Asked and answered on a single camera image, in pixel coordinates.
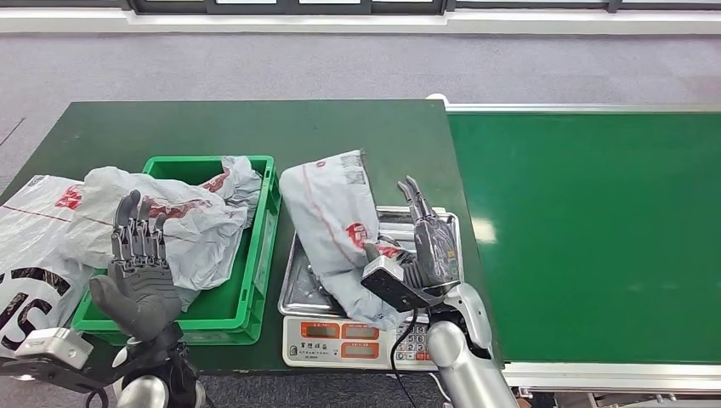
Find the digital scale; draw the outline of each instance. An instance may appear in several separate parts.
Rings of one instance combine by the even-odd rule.
[[[413,221],[407,207],[378,207],[380,233],[415,252]],[[449,223],[458,242],[458,265],[463,280],[460,230],[457,217],[434,208]],[[348,319],[338,302],[315,278],[298,236],[293,237],[278,309],[283,319],[283,360],[293,367],[391,370],[390,350],[408,327],[380,331]],[[428,316],[419,314],[413,331],[396,349],[395,366],[405,371],[436,371],[430,360],[426,332]]]

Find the green plastic crate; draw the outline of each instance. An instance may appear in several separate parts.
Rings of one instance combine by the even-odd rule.
[[[230,279],[203,291],[188,312],[180,315],[178,323],[188,344],[247,345],[260,337],[281,193],[273,157],[247,158],[253,170],[263,176],[253,226],[243,232]],[[220,156],[153,157],[143,169],[143,173],[156,179],[177,179],[191,185],[202,184],[222,172]],[[72,327],[116,346],[128,339],[115,322],[95,308],[89,292],[77,307]]]

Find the humanoid robot hand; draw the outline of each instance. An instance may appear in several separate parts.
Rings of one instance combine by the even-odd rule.
[[[180,299],[165,255],[166,216],[151,227],[150,203],[140,198],[133,190],[120,200],[111,234],[114,258],[108,275],[90,280],[90,295],[122,332],[147,342],[178,318]]]

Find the floor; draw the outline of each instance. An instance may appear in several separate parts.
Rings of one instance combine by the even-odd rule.
[[[0,37],[0,190],[74,100],[424,98],[721,104],[721,38],[320,35]],[[428,376],[418,407],[440,407]],[[205,378],[219,406],[404,406],[382,375]],[[8,406],[80,396],[0,378]]]

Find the green tabletop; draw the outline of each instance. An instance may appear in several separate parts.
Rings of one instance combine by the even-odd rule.
[[[506,361],[721,364],[721,114],[449,121]]]
[[[140,172],[152,156],[270,155],[278,173],[299,163],[363,149],[378,205],[404,205],[395,182],[413,175],[431,204],[461,221],[474,248],[451,134],[438,101],[99,102],[74,103],[0,197],[5,202],[35,174],[82,180],[94,167]],[[281,210],[264,325],[246,347],[193,347],[206,370],[286,370],[277,302],[293,233]],[[463,253],[467,281],[480,286],[474,250]],[[95,342],[93,361],[113,350]]]

